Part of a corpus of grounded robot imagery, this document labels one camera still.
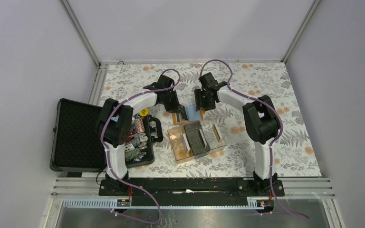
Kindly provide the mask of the tan leather card holder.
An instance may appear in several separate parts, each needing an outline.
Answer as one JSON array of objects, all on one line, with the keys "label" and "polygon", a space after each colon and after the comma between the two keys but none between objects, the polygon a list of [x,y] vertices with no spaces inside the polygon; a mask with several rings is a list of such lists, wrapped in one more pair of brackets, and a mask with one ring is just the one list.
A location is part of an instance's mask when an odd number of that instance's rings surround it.
[{"label": "tan leather card holder", "polygon": [[200,121],[205,118],[205,111],[204,110],[196,111],[194,105],[188,106],[185,109],[186,109],[188,120],[185,120],[185,122],[181,125],[188,124],[190,122]]}]

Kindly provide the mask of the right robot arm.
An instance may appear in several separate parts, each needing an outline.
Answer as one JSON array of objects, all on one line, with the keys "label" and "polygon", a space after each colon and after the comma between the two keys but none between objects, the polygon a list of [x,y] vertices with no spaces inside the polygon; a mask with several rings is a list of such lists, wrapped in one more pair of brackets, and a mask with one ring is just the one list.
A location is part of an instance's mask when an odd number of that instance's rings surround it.
[{"label": "right robot arm", "polygon": [[258,195],[267,195],[273,187],[269,180],[274,174],[271,143],[280,129],[271,98],[267,95],[259,98],[243,95],[229,87],[227,82],[219,83],[212,73],[200,76],[199,82],[201,88],[194,91],[197,110],[213,110],[217,103],[224,103],[242,111],[246,132],[255,145],[254,176],[259,179],[254,181],[253,188]]}]

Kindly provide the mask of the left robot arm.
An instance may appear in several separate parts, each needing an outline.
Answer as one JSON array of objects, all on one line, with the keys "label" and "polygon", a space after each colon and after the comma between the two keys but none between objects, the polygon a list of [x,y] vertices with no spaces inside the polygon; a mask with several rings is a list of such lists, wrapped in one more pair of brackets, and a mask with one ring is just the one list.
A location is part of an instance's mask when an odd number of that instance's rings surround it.
[{"label": "left robot arm", "polygon": [[123,179],[127,173],[125,163],[125,142],[130,137],[133,116],[145,108],[158,104],[164,106],[169,113],[179,113],[187,120],[185,107],[180,104],[176,90],[180,82],[161,74],[158,80],[147,85],[143,90],[122,101],[108,98],[96,123],[99,140],[102,143],[107,165],[107,175],[113,180],[110,189],[116,195],[128,191],[128,183]]}]

